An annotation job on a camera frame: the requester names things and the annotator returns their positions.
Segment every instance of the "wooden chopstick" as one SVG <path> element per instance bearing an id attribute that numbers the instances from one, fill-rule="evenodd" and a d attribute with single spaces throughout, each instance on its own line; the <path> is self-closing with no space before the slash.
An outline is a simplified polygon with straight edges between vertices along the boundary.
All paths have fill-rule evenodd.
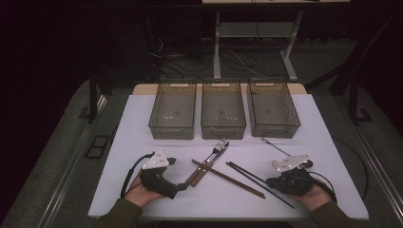
<path id="1" fill-rule="evenodd" d="M 219 172 L 219 171 L 217 171 L 217 170 L 215 170 L 215 169 L 213 169 L 213 168 L 211 168 L 211 167 L 209 167 L 207 165 L 204 165 L 204 164 L 199 163 L 199 162 L 194 161 L 194 160 L 192 160 L 192 162 L 195 163 L 196 165 L 198 165 L 199 167 L 202 167 L 203 169 L 208 170 L 208 171 L 212 172 L 213 174 L 215 174 L 215 175 L 217 175 L 217 176 L 219 176 L 219 177 L 221 177 L 221 178 L 223 178 L 223 179 L 225 179 L 227 181 L 230 181 L 230 182 L 234 183 L 235 185 L 245 189 L 246 191 L 249 191 L 250 193 L 255 194 L 256 196 L 258 196 L 260 198 L 266 199 L 264 194 L 261 193 L 260 191 L 254 189 L 254 188 L 251 188 L 248 185 L 243 184 L 243 183 L 241 183 L 241 182 L 239 182 L 237 180 L 234 180 L 234 179 L 222 174 L 221 172 Z"/>

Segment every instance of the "chopstick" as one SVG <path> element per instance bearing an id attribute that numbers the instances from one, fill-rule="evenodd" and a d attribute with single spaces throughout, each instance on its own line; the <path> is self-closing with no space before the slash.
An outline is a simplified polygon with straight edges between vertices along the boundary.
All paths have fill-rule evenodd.
<path id="1" fill-rule="evenodd" d="M 239 182 L 239 181 L 237 181 L 237 180 L 234 180 L 234 179 L 232 179 L 232 178 L 230 178 L 230 177 L 228 177 L 228 176 L 222 174 L 221 172 L 219 172 L 219 171 L 217 171 L 217 170 L 215 170 L 215 169 L 213 169 L 213 168 L 211 168 L 211 167 L 209 167 L 209 166 L 207 166 L 207 165 L 204 165 L 204 164 L 202 164 L 202 163 L 199 163 L 199 162 L 197 162 L 197 161 L 195 161 L 195 160 L 192 160 L 192 162 L 195 163 L 196 165 L 198 165 L 199 167 L 202 167 L 203 169 L 208 170 L 208 171 L 210 171 L 211 173 L 213 173 L 213 174 L 215 174 L 215 175 L 217 175 L 217 176 L 219 176 L 219 177 L 221 177 L 221 178 L 223 178 L 223 179 L 225 179 L 225 180 L 227 180 L 227 181 L 230 181 L 230 182 L 234 183 L 234 184 L 237 185 L 238 187 L 241 187 L 241 188 L 245 189 L 246 191 L 248 191 L 248 192 L 250 192 L 250 193 L 252 193 L 252 194 L 255 194 L 256 196 L 258 196 L 258 197 L 260 197 L 260 198 L 266 199 L 266 197 L 264 196 L 264 194 L 261 193 L 260 191 L 254 189 L 254 188 L 251 188 L 251 187 L 249 187 L 248 185 L 243 184 L 243 183 L 241 183 L 241 182 Z"/>
<path id="2" fill-rule="evenodd" d="M 284 202 L 285 204 L 289 205 L 291 208 L 296 209 L 295 206 L 291 205 L 288 201 L 286 201 L 285 199 L 279 197 L 276 193 L 274 193 L 273 191 L 271 191 L 270 189 L 268 189 L 267 187 L 263 186 L 262 184 L 260 184 L 259 182 L 257 182 L 256 180 L 253 180 L 251 177 L 262 181 L 262 182 L 266 182 L 263 179 L 257 177 L 256 175 L 252 174 L 251 172 L 247 171 L 246 169 L 243 169 L 242 167 L 236 165 L 233 162 L 227 162 L 226 163 L 228 166 L 230 166 L 231 168 L 233 168 L 235 171 L 239 172 L 240 174 L 242 174 L 245 178 L 249 179 L 250 181 L 254 182 L 255 184 L 257 184 L 258 186 L 262 187 L 264 190 L 268 191 L 270 194 L 272 194 L 274 197 L 276 197 L 277 199 L 281 200 L 282 202 Z"/>

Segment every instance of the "person's right hand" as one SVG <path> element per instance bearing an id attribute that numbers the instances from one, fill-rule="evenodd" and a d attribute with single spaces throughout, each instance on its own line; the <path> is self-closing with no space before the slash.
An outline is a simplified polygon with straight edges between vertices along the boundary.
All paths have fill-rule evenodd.
<path id="1" fill-rule="evenodd" d="M 329 194 L 315 184 L 313 184 L 311 189 L 302 197 L 292 195 L 290 195 L 290 197 L 305 204 L 310 212 L 313 212 L 321 205 L 332 201 L 332 198 L 329 196 Z"/>

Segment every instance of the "white table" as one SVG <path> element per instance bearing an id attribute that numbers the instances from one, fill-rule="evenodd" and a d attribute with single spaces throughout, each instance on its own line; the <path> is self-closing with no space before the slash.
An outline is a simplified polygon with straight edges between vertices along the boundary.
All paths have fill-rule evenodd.
<path id="1" fill-rule="evenodd" d="M 314 162 L 311 171 L 330 180 L 340 208 L 351 218 L 368 219 L 368 211 L 338 155 L 313 97 L 308 94 L 293 94 L 292 97 L 301 127 L 293 139 L 267 140 L 292 155 L 311 154 Z M 194 140 L 153 140 L 148 121 L 154 99 L 155 95 L 129 97 L 88 212 L 91 217 L 102 216 L 110 210 L 120 196 L 128 169 L 141 156 L 163 149 L 167 157 L 176 158 L 176 163 L 169 166 L 163 176 L 178 184 L 184 182 L 196 169 L 197 166 L 191 160 L 202 162 L 217 143 L 202 139 L 201 95 L 198 95 L 196 103 Z M 296 209 L 292 209 L 225 164 L 234 162 L 263 179 L 279 176 L 271 162 L 280 161 L 283 155 L 260 138 L 251 136 L 245 96 L 243 101 L 248 123 L 244 138 L 230 141 L 228 150 L 216 161 L 213 168 L 260 190 L 266 199 L 208 173 L 196 187 L 189 186 L 187 190 L 178 192 L 176 198 L 159 199 L 147 205 L 142 220 L 292 220 L 309 217 L 308 211 L 299 203 L 278 193 L 296 206 Z"/>

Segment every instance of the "gray bin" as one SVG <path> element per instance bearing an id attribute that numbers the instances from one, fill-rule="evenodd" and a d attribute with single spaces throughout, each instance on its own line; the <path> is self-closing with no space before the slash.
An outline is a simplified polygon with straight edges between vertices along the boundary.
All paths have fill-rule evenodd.
<path id="1" fill-rule="evenodd" d="M 283 78 L 249 78 L 247 98 L 252 136 L 294 137 L 300 122 Z"/>
<path id="2" fill-rule="evenodd" d="M 155 140 L 193 140 L 196 79 L 161 79 L 148 126 Z"/>
<path id="3" fill-rule="evenodd" d="M 201 101 L 202 138 L 241 140 L 245 127 L 240 80 L 204 79 Z"/>

